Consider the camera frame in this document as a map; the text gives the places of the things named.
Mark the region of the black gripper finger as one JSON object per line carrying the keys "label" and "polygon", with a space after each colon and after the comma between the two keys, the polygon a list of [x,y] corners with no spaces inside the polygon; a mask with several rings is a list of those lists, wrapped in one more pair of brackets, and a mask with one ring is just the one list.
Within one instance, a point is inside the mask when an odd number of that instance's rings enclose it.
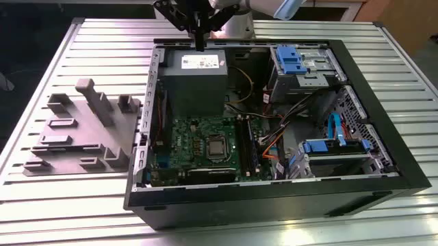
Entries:
{"label": "black gripper finger", "polygon": [[231,19],[236,9],[221,9],[216,14],[208,16],[207,12],[200,13],[200,51],[204,51],[205,34],[217,31],[225,22]]}
{"label": "black gripper finger", "polygon": [[187,31],[195,40],[195,48],[200,51],[200,19],[199,12],[181,13],[171,1],[155,1],[153,8],[180,31]]}

